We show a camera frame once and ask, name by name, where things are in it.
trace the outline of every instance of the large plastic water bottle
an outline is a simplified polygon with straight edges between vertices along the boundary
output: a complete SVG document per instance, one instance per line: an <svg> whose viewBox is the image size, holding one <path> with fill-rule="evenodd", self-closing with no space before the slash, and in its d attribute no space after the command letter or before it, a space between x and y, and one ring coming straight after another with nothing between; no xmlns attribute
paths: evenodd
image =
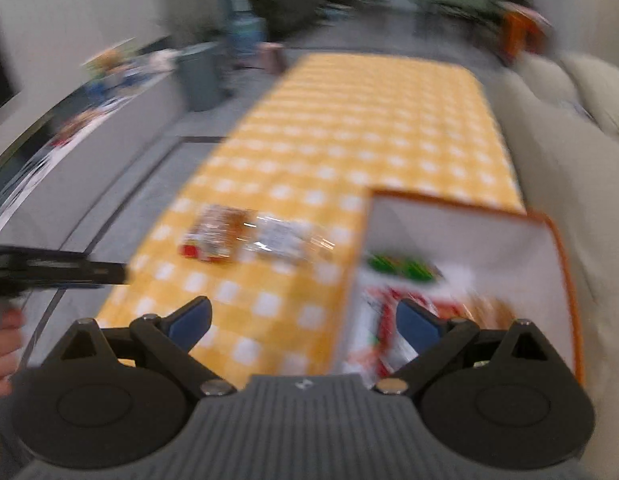
<svg viewBox="0 0 619 480"><path fill-rule="evenodd" d="M230 22L230 41L238 59L256 56L258 44L267 40L266 20L252 12L249 0L232 0L234 18Z"/></svg>

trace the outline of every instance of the pillow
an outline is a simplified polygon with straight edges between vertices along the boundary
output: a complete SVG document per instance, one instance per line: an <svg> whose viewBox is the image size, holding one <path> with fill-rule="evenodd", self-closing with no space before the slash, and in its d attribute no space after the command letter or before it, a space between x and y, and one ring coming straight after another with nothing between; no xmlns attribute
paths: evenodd
<svg viewBox="0 0 619 480"><path fill-rule="evenodd" d="M553 61L522 52L513 68L541 101L553 105L565 102L580 104L576 86L564 70Z"/></svg>
<svg viewBox="0 0 619 480"><path fill-rule="evenodd" d="M566 54L562 63L601 130L619 136L619 68L585 54Z"/></svg>

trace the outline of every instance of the white logo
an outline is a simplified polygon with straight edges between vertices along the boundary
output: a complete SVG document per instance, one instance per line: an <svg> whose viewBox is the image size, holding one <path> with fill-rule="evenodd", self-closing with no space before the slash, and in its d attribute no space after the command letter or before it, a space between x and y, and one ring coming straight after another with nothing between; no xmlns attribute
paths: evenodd
<svg viewBox="0 0 619 480"><path fill-rule="evenodd" d="M299 381L295 384L295 386L302 391L308 390L310 389L312 386L314 386L314 383L312 381L310 381L309 379L304 379L302 381Z"/></svg>

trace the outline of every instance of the person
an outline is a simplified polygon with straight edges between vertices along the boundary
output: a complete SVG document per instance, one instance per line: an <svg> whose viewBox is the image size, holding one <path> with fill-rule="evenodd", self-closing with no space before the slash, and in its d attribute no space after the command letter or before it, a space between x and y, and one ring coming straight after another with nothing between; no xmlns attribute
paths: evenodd
<svg viewBox="0 0 619 480"><path fill-rule="evenodd" d="M10 375L16 372L18 357L15 354L23 345L21 327L25 319L17 308L4 311L0 324L0 398L12 392Z"/></svg>

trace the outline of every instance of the beige couch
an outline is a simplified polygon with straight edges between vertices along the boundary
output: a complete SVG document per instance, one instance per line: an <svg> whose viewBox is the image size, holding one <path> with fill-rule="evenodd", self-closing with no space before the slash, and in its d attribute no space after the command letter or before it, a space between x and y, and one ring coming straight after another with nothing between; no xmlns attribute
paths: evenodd
<svg viewBox="0 0 619 480"><path fill-rule="evenodd" d="M569 252L597 417L583 462L619 479L619 70L525 55L490 93L526 204L555 220Z"/></svg>

